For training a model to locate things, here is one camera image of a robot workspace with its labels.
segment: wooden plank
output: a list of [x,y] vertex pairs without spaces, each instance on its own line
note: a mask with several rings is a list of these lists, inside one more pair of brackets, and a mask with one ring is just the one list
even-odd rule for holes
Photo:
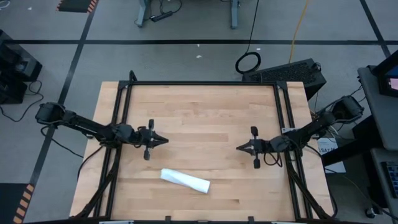
[[[111,120],[116,87],[115,82],[102,84],[95,121]],[[289,95],[296,127],[310,122],[302,83],[289,83]],[[235,150],[251,137],[250,126],[256,125],[263,139],[280,134],[272,87],[134,86],[127,123],[136,128],[147,126],[149,119],[155,119],[155,130],[170,142],[155,148],[150,161],[143,160],[143,147],[123,146],[112,219],[163,220],[171,215],[173,220],[294,220],[285,167],[262,162],[260,169],[253,169],[253,158]],[[284,120],[288,124],[285,110]],[[317,147],[315,141],[310,145]],[[97,148],[89,140],[85,157]],[[104,150],[82,169],[71,215],[97,189],[103,157]],[[304,150],[303,166],[308,189],[333,213],[320,158]],[[209,193],[161,180],[163,168],[210,180]]]

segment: computer keyboard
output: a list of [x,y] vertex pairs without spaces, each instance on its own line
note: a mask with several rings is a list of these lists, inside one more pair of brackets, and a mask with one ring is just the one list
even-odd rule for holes
[[251,82],[259,81],[290,81],[303,82],[304,84],[315,81],[314,70],[307,63],[286,65],[282,68],[267,69],[250,76]]
[[387,177],[388,184],[391,189],[392,196],[397,198],[398,195],[398,162],[382,162],[384,173]]

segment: white cylinder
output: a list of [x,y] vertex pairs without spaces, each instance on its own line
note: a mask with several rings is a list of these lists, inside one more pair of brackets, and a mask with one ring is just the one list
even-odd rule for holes
[[190,187],[205,194],[207,194],[210,187],[210,181],[208,180],[192,177],[171,169],[162,169],[160,178],[175,184]]

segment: gray floor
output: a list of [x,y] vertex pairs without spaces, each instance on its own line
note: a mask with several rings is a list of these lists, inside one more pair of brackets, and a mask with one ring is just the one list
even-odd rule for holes
[[[262,0],[253,39],[290,40],[304,6],[304,0]],[[367,0],[376,23],[386,40],[398,40],[395,0]],[[56,12],[58,1],[16,1],[0,11],[0,29],[20,40],[78,40],[87,14]],[[163,21],[146,22],[142,29],[134,25],[138,1],[100,0],[88,33],[88,40],[164,40],[164,39],[248,39],[254,0],[242,0],[239,27],[231,30],[229,3],[218,0],[183,0],[180,12]],[[159,14],[159,3],[152,5]],[[377,40],[359,0],[310,1],[308,12],[298,32],[298,40]],[[75,54],[76,45],[23,45],[44,68],[44,101],[57,101]],[[92,117],[102,81],[127,79],[134,70],[140,80],[240,80],[235,61],[247,45],[85,45],[78,61],[65,106]],[[398,49],[390,45],[391,52]],[[261,68],[287,63],[289,45],[252,45],[262,57]],[[359,87],[356,70],[377,64],[385,58],[378,45],[296,45],[294,61],[313,58],[322,65],[327,84],[320,90],[317,108],[347,95]],[[245,60],[249,68],[252,61]],[[357,99],[363,92],[355,94]],[[4,106],[7,114],[18,117],[36,96],[27,96],[22,105]],[[364,118],[370,114],[366,100]],[[314,108],[314,99],[309,105]],[[35,122],[34,106],[20,123],[0,116],[2,127],[12,126],[11,133],[0,128],[0,182],[28,183],[44,137]],[[352,126],[340,134],[351,137]],[[86,139],[74,131],[60,128],[54,138],[83,154]],[[27,212],[26,222],[66,218],[76,187],[76,173],[81,159],[51,144],[40,179]],[[366,190],[364,164],[358,158],[346,161],[348,175]],[[389,223],[385,215],[368,219],[363,210],[369,207],[361,194],[344,179],[328,177],[336,197],[341,220]]]

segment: yellow cable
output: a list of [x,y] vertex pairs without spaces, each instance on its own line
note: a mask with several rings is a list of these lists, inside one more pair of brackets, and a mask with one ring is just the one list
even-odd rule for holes
[[296,40],[296,35],[297,35],[297,32],[299,31],[300,24],[301,24],[301,22],[303,21],[303,18],[304,18],[304,15],[305,15],[305,11],[307,10],[308,2],[309,2],[309,1],[310,1],[310,0],[305,0],[305,6],[304,6],[304,9],[303,9],[303,12],[301,13],[300,20],[298,21],[298,24],[297,24],[297,27],[296,27],[296,31],[294,32],[293,41],[292,41],[292,48],[291,48],[291,50],[290,50],[289,63],[291,63],[292,58],[293,58],[294,42],[295,42],[295,40]]

